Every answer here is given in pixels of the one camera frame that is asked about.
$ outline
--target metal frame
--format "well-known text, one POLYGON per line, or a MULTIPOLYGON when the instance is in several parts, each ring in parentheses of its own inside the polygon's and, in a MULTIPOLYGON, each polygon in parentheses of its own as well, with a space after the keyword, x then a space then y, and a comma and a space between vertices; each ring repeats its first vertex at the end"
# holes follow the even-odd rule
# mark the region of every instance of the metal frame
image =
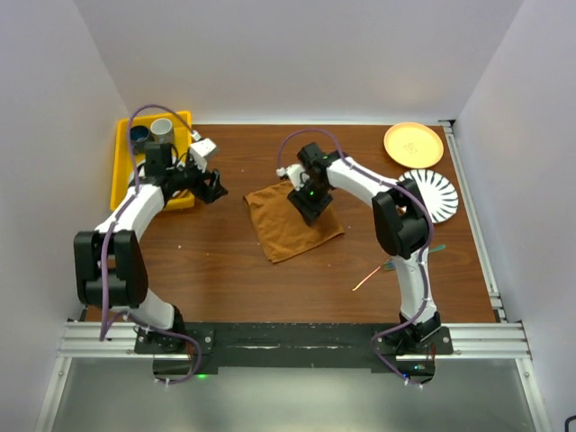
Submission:
MULTIPOLYGON (((481 262, 482 273, 490 296, 492 308, 500 323, 497 324, 444 324, 450 329, 454 353, 437 355, 443 360, 458 359, 514 359, 516 360, 519 379, 522 382, 526 401, 530 409, 537 432, 551 431, 544 399, 536 383, 531 361, 530 348, 524 327, 521 323, 508 323, 500 299, 500 293, 494 279, 480 224, 468 184, 464 175, 458 146, 450 121, 439 121, 444 127, 448 148, 454 161, 454 168, 460 184, 461 195, 472 228, 474 243, 481 262)), ((131 323, 117 323, 108 333, 110 340, 101 343, 98 340, 99 323, 69 322, 58 349, 58 358, 50 378, 44 403, 35 428, 36 432, 50 431, 56 419, 60 399, 69 377, 73 358, 151 358, 151 359, 186 359, 186 355, 140 355, 133 349, 136 333, 131 323)), ((402 360, 419 360, 423 355, 403 355, 402 360)))

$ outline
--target gray cup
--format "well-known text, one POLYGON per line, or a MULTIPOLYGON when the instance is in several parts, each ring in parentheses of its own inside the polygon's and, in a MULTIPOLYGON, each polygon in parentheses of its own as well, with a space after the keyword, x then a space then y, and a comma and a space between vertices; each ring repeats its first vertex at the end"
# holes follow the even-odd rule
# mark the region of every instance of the gray cup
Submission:
POLYGON ((157 143, 174 143, 174 126, 169 119, 157 119, 150 124, 150 132, 157 143))

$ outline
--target brown cloth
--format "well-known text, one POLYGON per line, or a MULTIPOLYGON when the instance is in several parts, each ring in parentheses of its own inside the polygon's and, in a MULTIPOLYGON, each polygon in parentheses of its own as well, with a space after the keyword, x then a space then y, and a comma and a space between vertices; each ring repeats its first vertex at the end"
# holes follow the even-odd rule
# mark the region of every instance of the brown cloth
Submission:
POLYGON ((260 244, 273 263, 295 257, 344 234, 332 206, 311 226, 306 225, 304 218, 288 201, 292 189, 292 184, 286 181, 244 197, 260 244))

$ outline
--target white paper plate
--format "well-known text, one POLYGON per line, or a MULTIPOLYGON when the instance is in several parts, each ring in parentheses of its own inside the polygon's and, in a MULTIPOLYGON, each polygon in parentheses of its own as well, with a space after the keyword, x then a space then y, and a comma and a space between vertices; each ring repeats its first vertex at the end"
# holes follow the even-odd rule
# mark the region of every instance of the white paper plate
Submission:
POLYGON ((418 184, 424 204, 434 223, 447 221, 456 214, 458 192, 446 177, 431 169, 411 169, 400 176, 400 180, 407 178, 415 180, 418 184))

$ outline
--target yellow plastic bin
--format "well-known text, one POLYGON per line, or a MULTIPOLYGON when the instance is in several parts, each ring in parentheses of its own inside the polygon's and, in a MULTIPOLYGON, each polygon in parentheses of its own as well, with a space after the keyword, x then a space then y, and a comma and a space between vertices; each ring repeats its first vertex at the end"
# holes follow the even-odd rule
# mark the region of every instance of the yellow plastic bin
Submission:
MULTIPOLYGON (((192 124, 192 115, 189 111, 178 111, 178 114, 182 116, 188 124, 192 124)), ((152 124, 154 120, 162 118, 169 119, 174 125, 174 144, 178 149, 178 153, 183 155, 188 151, 190 144, 192 144, 192 137, 190 136, 190 131, 174 115, 168 112, 154 115, 143 115, 134 119, 132 127, 142 125, 150 128, 150 124, 152 124)), ((130 174, 132 173, 132 163, 130 161, 128 145, 126 143, 127 128, 128 119, 118 121, 118 124, 116 125, 116 149, 114 150, 114 170, 112 174, 112 195, 110 197, 111 210, 116 210, 126 196, 130 174)), ((136 155, 137 164, 143 160, 144 155, 136 155)), ((186 191, 168 201, 164 210, 187 209, 193 206, 194 195, 186 191)))

